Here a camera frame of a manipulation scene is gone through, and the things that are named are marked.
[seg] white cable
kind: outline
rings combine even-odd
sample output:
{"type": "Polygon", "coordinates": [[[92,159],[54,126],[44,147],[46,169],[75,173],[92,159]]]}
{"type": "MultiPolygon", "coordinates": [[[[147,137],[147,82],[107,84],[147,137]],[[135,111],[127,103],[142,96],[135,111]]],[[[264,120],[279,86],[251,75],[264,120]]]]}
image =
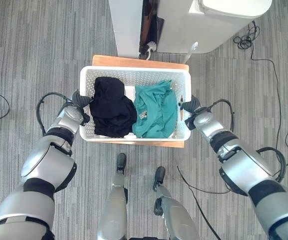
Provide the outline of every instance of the white cable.
{"type": "Polygon", "coordinates": [[[151,51],[153,51],[153,52],[156,51],[157,45],[154,41],[150,41],[149,43],[147,43],[147,46],[149,48],[147,49],[148,57],[146,58],[146,60],[149,60],[151,51]]]}
{"type": "Polygon", "coordinates": [[[150,50],[151,50],[151,49],[152,49],[151,47],[147,49],[148,57],[146,58],[146,60],[149,60],[149,58],[150,58],[150,50]]]}

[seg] laundry basket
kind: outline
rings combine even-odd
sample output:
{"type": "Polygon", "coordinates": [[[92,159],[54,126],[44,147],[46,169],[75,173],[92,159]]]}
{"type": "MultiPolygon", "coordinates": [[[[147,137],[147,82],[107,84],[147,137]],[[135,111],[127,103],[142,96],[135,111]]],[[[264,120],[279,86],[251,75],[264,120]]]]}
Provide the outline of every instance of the laundry basket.
{"type": "MultiPolygon", "coordinates": [[[[94,83],[97,77],[113,77],[121,80],[125,85],[125,95],[134,101],[135,86],[149,86],[159,83],[162,80],[172,80],[171,88],[175,92],[178,102],[183,96],[183,101],[191,100],[190,74],[182,69],[168,68],[141,68],[141,67],[112,67],[112,66],[86,66],[80,72],[80,94],[83,96],[94,96],[94,83]]],[[[84,108],[85,112],[91,116],[89,106],[84,108]]],[[[92,117],[89,123],[80,127],[81,137],[89,142],[103,141],[185,141],[190,136],[190,131],[184,120],[190,114],[183,111],[183,119],[180,119],[180,108],[178,107],[177,122],[174,132],[168,138],[138,138],[133,133],[125,137],[111,138],[96,135],[94,133],[95,124],[92,117]]]]}

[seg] washing machine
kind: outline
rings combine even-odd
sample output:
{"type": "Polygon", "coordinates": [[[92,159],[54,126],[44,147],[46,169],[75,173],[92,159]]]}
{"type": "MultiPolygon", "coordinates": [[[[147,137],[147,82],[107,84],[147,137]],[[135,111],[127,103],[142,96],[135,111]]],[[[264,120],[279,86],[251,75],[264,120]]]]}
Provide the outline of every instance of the washing machine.
{"type": "Polygon", "coordinates": [[[160,0],[164,19],[158,52],[209,53],[268,11],[272,0],[160,0]]]}

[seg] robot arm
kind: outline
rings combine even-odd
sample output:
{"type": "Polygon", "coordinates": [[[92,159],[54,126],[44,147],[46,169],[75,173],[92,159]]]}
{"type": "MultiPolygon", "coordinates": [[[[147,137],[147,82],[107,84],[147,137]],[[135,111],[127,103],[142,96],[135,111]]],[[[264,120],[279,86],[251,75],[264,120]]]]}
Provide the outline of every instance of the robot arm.
{"type": "Polygon", "coordinates": [[[182,104],[193,113],[186,124],[190,129],[197,128],[217,154],[223,180],[235,193],[250,197],[271,240],[288,240],[288,188],[275,181],[258,152],[215,120],[195,97],[192,100],[182,104]]]}
{"type": "Polygon", "coordinates": [[[74,177],[71,146],[79,125],[89,120],[81,109],[91,99],[76,91],[73,100],[78,106],[62,109],[24,163],[19,186],[1,203],[0,240],[54,239],[53,195],[74,177]]]}

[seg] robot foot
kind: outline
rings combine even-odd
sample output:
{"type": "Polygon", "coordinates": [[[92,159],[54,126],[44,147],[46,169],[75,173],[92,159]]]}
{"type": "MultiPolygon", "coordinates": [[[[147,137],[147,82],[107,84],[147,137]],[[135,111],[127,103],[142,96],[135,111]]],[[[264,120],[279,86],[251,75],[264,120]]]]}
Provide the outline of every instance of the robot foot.
{"type": "Polygon", "coordinates": [[[122,152],[117,155],[116,168],[117,172],[123,172],[124,174],[126,168],[126,155],[122,152]]]}
{"type": "Polygon", "coordinates": [[[156,192],[157,191],[157,186],[160,184],[163,184],[164,177],[165,177],[165,168],[163,166],[159,166],[155,172],[155,181],[153,185],[153,190],[156,192]]]}

